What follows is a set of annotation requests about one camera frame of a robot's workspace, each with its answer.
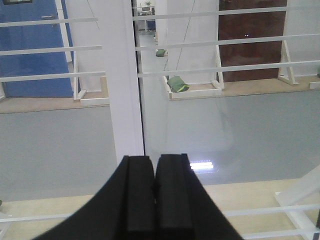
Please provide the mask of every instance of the railing bar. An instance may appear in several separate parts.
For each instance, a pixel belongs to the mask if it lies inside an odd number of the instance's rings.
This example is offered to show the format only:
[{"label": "railing bar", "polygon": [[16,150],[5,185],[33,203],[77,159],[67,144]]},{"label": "railing bar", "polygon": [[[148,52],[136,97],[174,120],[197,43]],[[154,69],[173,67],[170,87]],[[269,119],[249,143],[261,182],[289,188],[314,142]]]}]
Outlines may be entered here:
[{"label": "railing bar", "polygon": [[53,19],[53,20],[36,20],[36,21],[12,21],[1,22],[0,28],[16,27],[16,26],[30,26],[30,25],[46,25],[46,24],[64,24],[64,23],[82,23],[82,22],[97,22],[97,17],[85,18],[67,18],[67,19]]},{"label": "railing bar", "polygon": [[320,203],[306,204],[306,205],[293,205],[293,206],[266,207],[266,208],[256,208],[256,209],[231,210],[231,211],[224,211],[223,214],[226,217],[232,217],[232,216],[283,213],[288,211],[290,212],[306,211],[306,210],[314,210],[314,209],[320,209]]},{"label": "railing bar", "polygon": [[178,18],[190,18],[190,17],[207,17],[207,16],[215,16],[215,15],[221,16],[221,15],[231,15],[231,14],[282,12],[282,11],[288,11],[288,10],[304,10],[304,9],[307,10],[307,9],[317,9],[317,8],[320,8],[320,5],[262,7],[262,8],[250,8],[250,9],[208,11],[208,12],[133,16],[132,20],[139,21],[139,20],[154,20],[154,19],[178,19]]},{"label": "railing bar", "polygon": [[54,215],[41,215],[41,216],[23,216],[23,217],[9,217],[0,219],[0,223],[13,223],[13,222],[30,222],[41,221],[50,219],[64,219],[68,218],[72,213],[54,214]]},{"label": "railing bar", "polygon": [[212,72],[234,72],[234,71],[257,70],[257,69],[277,69],[277,68],[287,68],[292,66],[305,66],[305,65],[318,65],[318,64],[320,64],[320,60],[277,62],[277,63],[264,63],[264,64],[252,64],[252,65],[211,67],[211,68],[205,68],[205,69],[143,72],[143,73],[139,73],[138,77],[142,78],[142,77],[153,77],[153,76],[165,76],[169,74],[196,74],[196,73],[212,73]]},{"label": "railing bar", "polygon": [[136,51],[146,51],[155,49],[175,49],[175,48],[192,48],[192,47],[206,47],[216,45],[230,45],[230,44],[246,44],[246,43],[261,43],[261,42],[274,42],[283,40],[299,39],[301,37],[319,37],[320,33],[314,34],[301,34],[301,35],[287,35],[287,36],[268,36],[268,37],[256,37],[245,39],[230,39],[230,40],[215,40],[206,42],[189,42],[179,44],[168,45],[149,45],[149,46],[137,46]]},{"label": "railing bar", "polygon": [[101,49],[102,49],[101,45],[49,47],[49,48],[0,51],[0,56],[22,55],[22,54],[42,54],[42,53],[56,53],[56,52],[73,52],[73,51],[87,51],[87,50],[101,50]]},{"label": "railing bar", "polygon": [[76,72],[76,73],[9,76],[9,77],[0,77],[0,83],[1,82],[29,81],[29,80],[42,80],[42,79],[63,79],[63,78],[85,77],[85,76],[105,76],[105,75],[106,75],[105,71],[87,71],[87,72]]},{"label": "railing bar", "polygon": [[320,233],[320,229],[315,227],[312,229],[293,229],[293,230],[282,230],[282,231],[246,233],[246,234],[242,234],[241,236],[244,239],[262,239],[262,238],[275,238],[275,237],[317,234],[317,233]]}]

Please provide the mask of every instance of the green pillow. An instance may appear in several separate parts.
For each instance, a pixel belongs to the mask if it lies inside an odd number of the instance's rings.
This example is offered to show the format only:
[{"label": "green pillow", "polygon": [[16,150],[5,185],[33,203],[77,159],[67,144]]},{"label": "green pillow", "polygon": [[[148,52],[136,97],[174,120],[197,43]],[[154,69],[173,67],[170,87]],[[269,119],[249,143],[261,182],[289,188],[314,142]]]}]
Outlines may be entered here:
[{"label": "green pillow", "polygon": [[157,51],[156,51],[156,56],[157,57],[164,57],[165,56],[165,53],[166,53],[166,50],[164,50],[164,49],[158,49]]},{"label": "green pillow", "polygon": [[169,78],[167,84],[170,86],[171,92],[173,93],[184,92],[190,88],[190,85],[186,84],[179,76]]}]

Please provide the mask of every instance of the white column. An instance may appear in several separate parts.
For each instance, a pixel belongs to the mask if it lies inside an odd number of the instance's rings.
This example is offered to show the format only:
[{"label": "white column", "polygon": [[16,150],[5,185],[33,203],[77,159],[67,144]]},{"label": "white column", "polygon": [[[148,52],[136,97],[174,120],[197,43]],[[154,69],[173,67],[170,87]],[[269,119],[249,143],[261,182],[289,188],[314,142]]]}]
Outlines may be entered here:
[{"label": "white column", "polygon": [[[154,0],[155,1],[155,14],[165,15],[168,14],[167,0]],[[166,45],[168,40],[168,20],[157,19],[155,20],[156,34],[158,38],[158,45]]]},{"label": "white column", "polygon": [[130,0],[91,0],[99,18],[117,161],[143,155],[143,135]]}]

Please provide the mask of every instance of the brown door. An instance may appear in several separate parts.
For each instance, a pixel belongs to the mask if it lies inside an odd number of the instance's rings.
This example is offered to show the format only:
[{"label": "brown door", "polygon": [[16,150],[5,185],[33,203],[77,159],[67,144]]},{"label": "brown door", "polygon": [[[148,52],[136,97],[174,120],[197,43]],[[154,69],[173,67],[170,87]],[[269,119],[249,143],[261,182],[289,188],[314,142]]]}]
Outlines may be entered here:
[{"label": "brown door", "polygon": [[[285,7],[287,0],[220,0],[219,10]],[[286,12],[259,12],[219,16],[219,40],[262,38],[284,34]],[[223,67],[279,63],[281,41],[220,45]],[[225,82],[278,77],[278,68],[224,72]]]}]

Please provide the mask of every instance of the tan floor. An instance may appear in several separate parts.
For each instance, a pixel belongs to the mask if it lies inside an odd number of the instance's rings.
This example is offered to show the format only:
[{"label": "tan floor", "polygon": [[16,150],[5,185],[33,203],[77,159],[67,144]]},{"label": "tan floor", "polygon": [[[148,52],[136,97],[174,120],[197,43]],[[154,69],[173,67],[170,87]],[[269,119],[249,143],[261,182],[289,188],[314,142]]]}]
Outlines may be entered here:
[{"label": "tan floor", "polygon": [[[235,81],[226,82],[224,84],[225,89],[222,94],[215,97],[230,97],[230,96],[246,96],[257,94],[272,94],[272,93],[287,93],[287,92],[301,92],[301,91],[314,91],[309,89],[310,82],[318,82],[320,78],[315,76],[303,76],[296,77],[296,81],[299,84],[291,86],[276,78],[260,79],[260,80],[248,80],[248,81]],[[214,89],[210,83],[206,84],[191,84],[189,92],[194,90],[210,90]],[[190,97],[181,99],[196,99],[205,97]]]},{"label": "tan floor", "polygon": [[[205,186],[214,202],[222,211],[278,207],[275,192],[281,192],[296,179],[261,182],[232,183]],[[85,204],[92,196],[73,196],[51,199],[37,199],[4,202],[0,210],[14,217],[72,213]],[[320,193],[314,194],[300,204],[320,203]],[[317,210],[307,211],[315,223]],[[295,229],[285,213],[272,213],[228,218],[240,234]],[[61,220],[13,223],[3,240],[26,240],[43,233]],[[300,236],[268,238],[272,240],[302,240]]]},{"label": "tan floor", "polygon": [[[317,76],[305,76],[297,77],[296,80],[300,83],[296,86],[291,86],[278,79],[227,82],[225,83],[225,90],[222,91],[222,95],[219,97],[310,91],[310,82],[320,81],[320,78]],[[188,91],[208,89],[214,89],[212,84],[192,84]],[[93,99],[102,97],[101,92],[90,92],[84,98]],[[13,97],[0,101],[0,114],[90,107],[81,106],[80,101],[74,101],[72,97]]]},{"label": "tan floor", "polygon": [[[103,98],[101,92],[89,92],[84,99]],[[0,101],[0,114],[27,113],[61,109],[90,108],[72,97],[9,97]]]}]

